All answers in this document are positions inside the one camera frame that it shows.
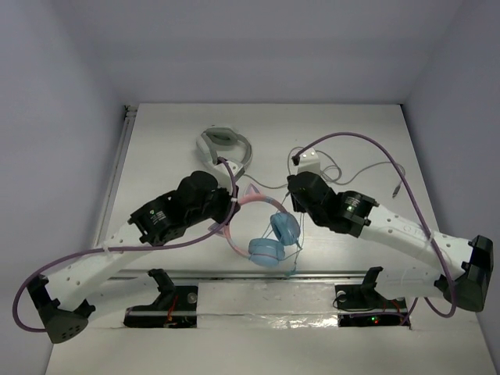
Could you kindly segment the pink blue cat-ear headphones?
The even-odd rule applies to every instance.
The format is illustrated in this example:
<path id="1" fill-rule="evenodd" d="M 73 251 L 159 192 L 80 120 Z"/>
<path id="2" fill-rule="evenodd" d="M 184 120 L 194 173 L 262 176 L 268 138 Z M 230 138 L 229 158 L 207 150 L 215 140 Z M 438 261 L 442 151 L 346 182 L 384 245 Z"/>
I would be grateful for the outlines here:
<path id="1" fill-rule="evenodd" d="M 214 223 L 209 227 L 209 231 L 214 231 L 216 236 L 224 238 L 234 252 L 257 266 L 274 268 L 293 259 L 293 266 L 290 270 L 290 274 L 293 274 L 297 269 L 298 257 L 303 250 L 305 219 L 303 214 L 297 218 L 285 209 L 284 201 L 287 196 L 288 193 L 285 194 L 282 202 L 279 202 L 263 194 L 253 183 L 246 187 L 245 193 L 237 200 L 240 207 L 251 203 L 265 203 L 276 210 L 270 216 L 264 233 L 260 237 L 251 239 L 246 248 L 236 244 L 231 236 L 229 224 L 222 229 L 216 229 L 218 224 Z"/>

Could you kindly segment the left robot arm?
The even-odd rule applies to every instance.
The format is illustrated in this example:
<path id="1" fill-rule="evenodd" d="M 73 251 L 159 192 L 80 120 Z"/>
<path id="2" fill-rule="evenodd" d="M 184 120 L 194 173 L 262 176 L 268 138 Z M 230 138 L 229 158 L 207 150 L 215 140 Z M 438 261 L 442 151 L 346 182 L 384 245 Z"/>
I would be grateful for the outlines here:
<path id="1" fill-rule="evenodd" d="M 210 173 L 195 171 L 178 187 L 134 211 L 117 232 L 97 248 L 43 266 L 27 282 L 27 291 L 53 344 L 81 333 L 100 313 L 98 289 L 136 259 L 154 251 L 185 248 L 212 237 L 210 231 L 182 241 L 186 231 L 206 220 L 218 228 L 238 210 L 234 175 L 221 185 Z"/>

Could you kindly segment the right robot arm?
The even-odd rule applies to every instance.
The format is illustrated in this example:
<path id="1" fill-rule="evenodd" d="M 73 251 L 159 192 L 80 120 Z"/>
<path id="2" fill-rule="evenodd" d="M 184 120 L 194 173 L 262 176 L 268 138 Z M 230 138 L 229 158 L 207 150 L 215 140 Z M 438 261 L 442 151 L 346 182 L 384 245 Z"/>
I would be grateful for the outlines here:
<path id="1" fill-rule="evenodd" d="M 422 268 L 366 272 L 360 295 L 378 307 L 400 297 L 443 298 L 459 309 L 481 312 L 494 268 L 493 242 L 424 230 L 356 191 L 335 192 L 319 175 L 290 175 L 287 189 L 296 212 L 307 213 L 318 227 L 384 245 L 424 264 Z"/>

